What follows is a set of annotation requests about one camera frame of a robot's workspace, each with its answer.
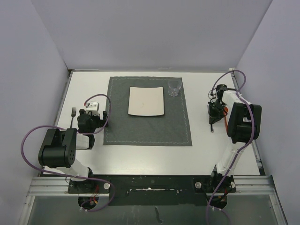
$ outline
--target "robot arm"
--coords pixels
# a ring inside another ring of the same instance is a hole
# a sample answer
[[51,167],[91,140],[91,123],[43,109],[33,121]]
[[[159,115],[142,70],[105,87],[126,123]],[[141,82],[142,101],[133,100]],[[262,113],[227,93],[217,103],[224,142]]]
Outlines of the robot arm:
[[[229,108],[229,121],[227,125],[227,135],[229,137],[227,148],[222,156],[222,159],[217,164],[217,173],[225,175],[234,157],[238,154],[230,172],[227,176],[234,174],[235,166],[244,150],[237,153],[237,151],[250,140],[251,137],[251,118],[247,106],[240,100],[245,100],[243,97],[238,97],[236,91],[228,89],[226,85],[221,84],[216,88],[215,98],[209,102],[209,116],[210,124],[221,120],[224,115],[224,107]],[[258,138],[260,131],[260,121],[262,114],[262,107],[254,105],[246,101],[251,108],[254,123],[254,139]]]
[[92,149],[95,138],[93,133],[96,128],[104,126],[107,120],[107,112],[103,111],[103,120],[99,116],[99,103],[90,102],[86,110],[81,109],[77,129],[69,128],[60,131],[59,129],[48,129],[43,144],[39,151],[38,160],[42,166],[56,168],[65,174],[73,175],[71,180],[83,181],[76,176],[90,177],[90,168],[82,165],[75,157],[76,150]]

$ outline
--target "square plate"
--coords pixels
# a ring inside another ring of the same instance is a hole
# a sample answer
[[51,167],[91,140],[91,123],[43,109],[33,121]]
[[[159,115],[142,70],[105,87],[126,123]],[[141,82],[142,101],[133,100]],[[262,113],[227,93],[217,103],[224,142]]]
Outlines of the square plate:
[[128,114],[133,116],[164,115],[164,88],[130,87]]

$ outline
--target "white tabletop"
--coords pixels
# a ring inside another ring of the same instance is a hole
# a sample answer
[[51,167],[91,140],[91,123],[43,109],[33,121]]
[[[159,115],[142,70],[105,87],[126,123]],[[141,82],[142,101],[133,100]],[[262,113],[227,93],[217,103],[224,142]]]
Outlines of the white tabletop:
[[[228,137],[224,121],[208,124],[208,92],[221,73],[153,73],[153,72],[74,72],[67,90],[58,126],[68,128],[72,107],[84,108],[84,101],[95,94],[107,93],[111,76],[182,77],[193,146],[103,145],[103,132],[95,135],[91,150],[77,150],[76,159],[95,174],[134,175],[210,175],[226,148]],[[220,83],[233,88],[230,75]],[[93,99],[105,110],[106,98]],[[248,146],[235,169],[235,175],[259,175],[252,146]]]

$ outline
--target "fork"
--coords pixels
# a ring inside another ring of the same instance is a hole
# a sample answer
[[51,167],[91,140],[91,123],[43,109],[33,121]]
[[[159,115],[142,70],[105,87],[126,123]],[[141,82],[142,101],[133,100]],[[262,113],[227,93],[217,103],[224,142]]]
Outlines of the fork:
[[72,128],[73,118],[76,116],[76,108],[75,107],[72,108],[71,116],[72,116],[72,120],[71,120],[71,126],[70,126],[70,128]]

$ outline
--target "white wall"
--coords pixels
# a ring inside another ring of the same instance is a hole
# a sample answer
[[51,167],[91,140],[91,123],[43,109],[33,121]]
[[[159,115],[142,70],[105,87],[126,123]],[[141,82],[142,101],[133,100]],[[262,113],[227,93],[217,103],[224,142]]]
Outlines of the white wall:
[[69,69],[212,72],[239,62],[271,0],[32,2]]
[[[0,223],[17,224],[33,175],[21,140],[37,125],[52,125],[68,71],[29,0],[0,1]],[[38,165],[45,130],[25,144]]]
[[289,225],[300,221],[299,9],[299,0],[273,0],[237,66],[247,75],[242,93],[262,106],[259,150]]

